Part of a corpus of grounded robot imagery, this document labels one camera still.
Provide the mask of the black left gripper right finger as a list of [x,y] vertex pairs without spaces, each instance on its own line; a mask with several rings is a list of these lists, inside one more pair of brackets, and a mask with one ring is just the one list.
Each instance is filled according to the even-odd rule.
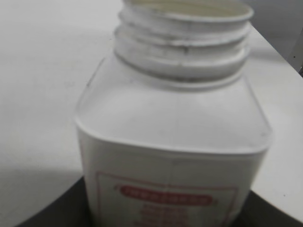
[[301,221],[274,207],[250,191],[234,227],[303,227]]

